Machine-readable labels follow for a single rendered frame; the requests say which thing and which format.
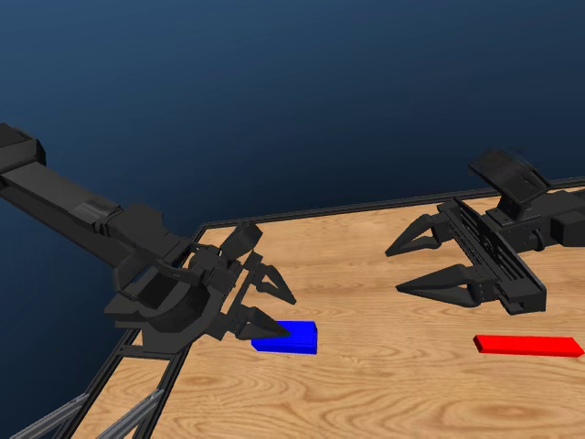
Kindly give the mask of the blue hollow socket block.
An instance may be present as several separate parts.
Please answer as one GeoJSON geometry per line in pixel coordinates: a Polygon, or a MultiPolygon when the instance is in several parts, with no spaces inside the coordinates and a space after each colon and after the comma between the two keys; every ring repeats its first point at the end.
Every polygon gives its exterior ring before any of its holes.
{"type": "Polygon", "coordinates": [[[311,354],[318,348],[318,329],[314,321],[279,321],[289,331],[287,337],[256,338],[250,343],[260,352],[311,354]]]}

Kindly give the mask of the thin red peg bar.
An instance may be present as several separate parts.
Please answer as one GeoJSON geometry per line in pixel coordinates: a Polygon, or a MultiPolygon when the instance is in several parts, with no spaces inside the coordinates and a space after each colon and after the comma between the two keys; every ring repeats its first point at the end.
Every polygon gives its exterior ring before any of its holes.
{"type": "Polygon", "coordinates": [[[578,358],[585,350],[573,337],[476,335],[480,353],[578,358]]]}

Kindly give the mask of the silver aluminium strut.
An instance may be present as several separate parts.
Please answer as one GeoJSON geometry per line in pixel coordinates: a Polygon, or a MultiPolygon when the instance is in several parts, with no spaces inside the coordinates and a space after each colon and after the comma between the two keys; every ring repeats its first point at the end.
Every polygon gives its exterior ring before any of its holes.
{"type": "Polygon", "coordinates": [[[115,423],[111,424],[106,430],[99,434],[96,439],[123,439],[156,408],[163,393],[164,391],[162,389],[156,389],[153,391],[115,423]]]}
{"type": "Polygon", "coordinates": [[[77,396],[73,400],[57,408],[55,411],[45,415],[34,423],[31,423],[18,433],[11,435],[9,439],[39,439],[41,436],[61,425],[76,414],[88,398],[89,394],[87,393],[77,396]]]}

